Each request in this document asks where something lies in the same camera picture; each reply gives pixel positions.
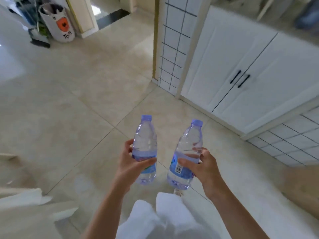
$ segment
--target water bottle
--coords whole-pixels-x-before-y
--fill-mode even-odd
[[[202,153],[203,135],[202,128],[203,122],[200,120],[193,120],[189,128],[186,129],[181,136],[178,145],[175,149],[174,156],[169,167],[167,180],[170,185],[179,190],[186,190],[193,180],[194,174],[188,169],[182,167],[177,159],[185,158],[194,163],[199,162],[199,157]]]
[[[157,136],[151,115],[142,115],[141,123],[136,129],[132,157],[140,162],[157,156]],[[141,172],[136,182],[141,185],[151,183],[156,176],[156,163]]]

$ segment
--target barcode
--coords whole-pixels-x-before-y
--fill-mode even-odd
[[[177,172],[178,174],[181,174],[181,170],[182,170],[182,169],[183,169],[182,165],[180,165],[179,163],[177,163],[175,172]]]

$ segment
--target hand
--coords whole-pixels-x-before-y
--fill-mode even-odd
[[[195,164],[187,159],[179,158],[178,163],[195,174],[201,181],[206,196],[212,199],[217,193],[226,189],[227,185],[220,175],[216,159],[207,148],[202,148],[200,160],[202,163]]]
[[[124,193],[130,190],[131,185],[136,181],[141,172],[147,167],[156,163],[156,158],[150,158],[141,162],[137,162],[130,153],[133,148],[133,139],[128,140],[124,144],[121,152],[117,171],[113,180],[113,186],[120,189]]]

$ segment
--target orange logo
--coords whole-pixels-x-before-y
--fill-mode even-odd
[[[66,19],[66,17],[62,17],[61,19],[56,21],[56,24],[58,25],[59,29],[62,32],[67,32],[69,31],[69,23],[68,20]]]

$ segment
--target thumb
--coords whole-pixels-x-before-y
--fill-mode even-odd
[[[185,158],[179,158],[178,163],[182,165],[183,167],[186,167],[190,169],[193,173],[196,173],[197,171],[197,164],[185,159]]]
[[[157,158],[150,158],[150,159],[147,159],[147,160],[138,162],[138,167],[139,167],[141,170],[144,170],[144,169],[146,169],[147,167],[149,167],[149,166],[153,165],[154,163],[156,163],[156,161],[157,161]]]

